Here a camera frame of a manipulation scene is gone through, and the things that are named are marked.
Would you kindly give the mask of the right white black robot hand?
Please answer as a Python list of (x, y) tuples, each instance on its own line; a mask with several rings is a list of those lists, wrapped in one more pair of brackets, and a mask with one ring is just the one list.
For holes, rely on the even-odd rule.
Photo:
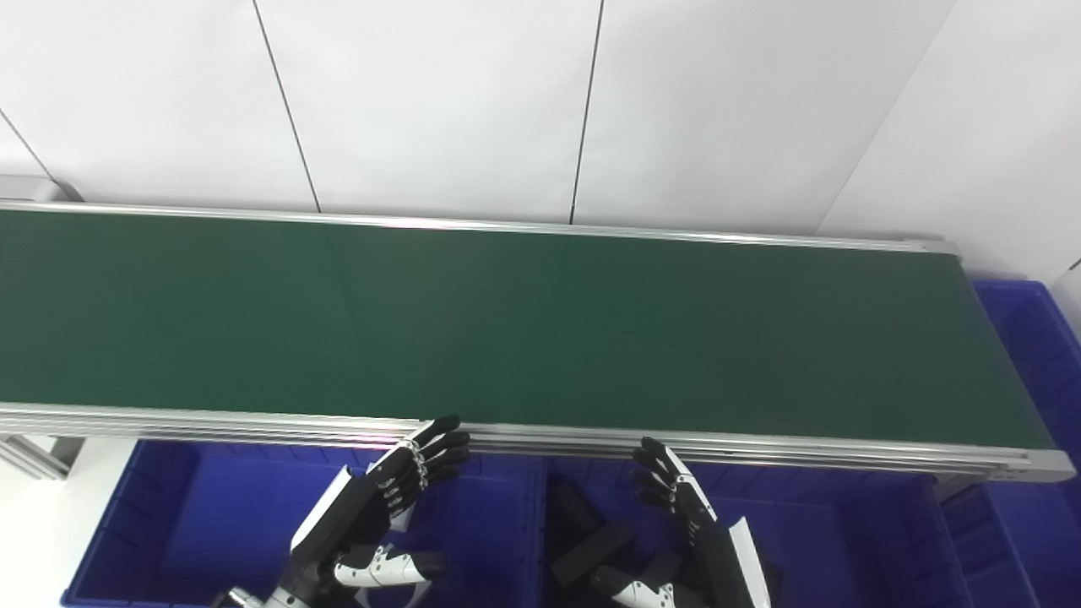
[(591, 589), (622, 607), (771, 607), (768, 561), (749, 523), (744, 517), (721, 523), (698, 477), (659, 439), (642, 438), (633, 462), (638, 500), (673, 517), (698, 585), (677, 584), (673, 576), (648, 580), (603, 565), (590, 576)]

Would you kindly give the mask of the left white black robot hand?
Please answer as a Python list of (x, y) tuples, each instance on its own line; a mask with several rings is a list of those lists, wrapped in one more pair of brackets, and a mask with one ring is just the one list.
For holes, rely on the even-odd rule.
[(410, 554), (383, 542), (393, 518), (429, 486), (452, 480), (470, 457), (458, 415), (437, 418), (395, 442), (368, 472), (344, 467), (291, 544), (268, 604), (331, 607), (360, 589), (428, 584), (448, 561), (437, 551)]

